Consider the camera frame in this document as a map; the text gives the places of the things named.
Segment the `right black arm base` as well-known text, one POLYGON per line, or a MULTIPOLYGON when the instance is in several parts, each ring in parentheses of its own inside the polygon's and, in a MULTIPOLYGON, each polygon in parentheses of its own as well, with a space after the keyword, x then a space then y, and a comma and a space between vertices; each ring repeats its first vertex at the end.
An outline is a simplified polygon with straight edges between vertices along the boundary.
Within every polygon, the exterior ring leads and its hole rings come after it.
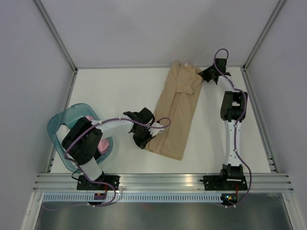
POLYGON ((200 179, 205 191, 247 191, 248 185, 242 165, 223 164, 218 175, 205 175, 200 179))

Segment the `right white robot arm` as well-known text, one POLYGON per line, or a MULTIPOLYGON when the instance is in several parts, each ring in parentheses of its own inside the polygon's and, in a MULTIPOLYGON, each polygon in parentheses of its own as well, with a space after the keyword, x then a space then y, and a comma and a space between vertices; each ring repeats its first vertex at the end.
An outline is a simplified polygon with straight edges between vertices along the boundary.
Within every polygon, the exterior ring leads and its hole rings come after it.
POLYGON ((246 117, 248 94, 234 84, 231 74, 226 72, 226 58, 214 58, 213 65, 199 75, 204 81, 214 83, 224 89, 220 118, 226 132, 226 148, 223 167, 239 169, 243 166, 240 159, 240 133, 246 117))

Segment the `beige t shirt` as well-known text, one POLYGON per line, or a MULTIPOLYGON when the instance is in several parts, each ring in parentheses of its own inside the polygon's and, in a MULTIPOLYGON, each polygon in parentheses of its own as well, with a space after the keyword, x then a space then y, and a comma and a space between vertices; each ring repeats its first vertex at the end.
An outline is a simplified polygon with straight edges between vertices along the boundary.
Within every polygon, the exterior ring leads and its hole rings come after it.
POLYGON ((200 72, 201 69, 192 64, 174 62, 171 65, 154 112, 155 118, 168 117, 171 124, 149 141, 147 151, 182 160, 201 92, 200 72))

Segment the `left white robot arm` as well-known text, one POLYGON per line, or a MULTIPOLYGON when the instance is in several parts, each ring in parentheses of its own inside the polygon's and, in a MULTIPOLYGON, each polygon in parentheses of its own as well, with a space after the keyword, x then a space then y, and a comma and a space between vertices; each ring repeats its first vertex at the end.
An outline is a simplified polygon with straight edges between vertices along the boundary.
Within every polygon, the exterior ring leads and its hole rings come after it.
POLYGON ((132 134, 136 146, 144 149, 162 128, 155 121, 153 113, 145 107, 139 112, 124 112, 123 117, 105 121, 81 117, 72 128, 66 125, 60 127, 66 134, 59 141, 65 159, 77 166, 93 189, 99 190, 104 186, 105 179, 97 159, 110 147, 108 138, 116 134, 132 134))

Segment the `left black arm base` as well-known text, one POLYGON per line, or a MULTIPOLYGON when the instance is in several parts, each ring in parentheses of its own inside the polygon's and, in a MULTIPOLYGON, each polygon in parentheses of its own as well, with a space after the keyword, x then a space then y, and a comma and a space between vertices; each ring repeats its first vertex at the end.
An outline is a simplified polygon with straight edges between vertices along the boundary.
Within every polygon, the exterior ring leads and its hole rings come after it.
POLYGON ((118 190, 119 187, 119 175, 105 175, 102 174, 95 182, 90 182, 84 175, 75 176, 79 170, 72 173, 71 178, 77 181, 77 190, 79 191, 113 191, 118 190))

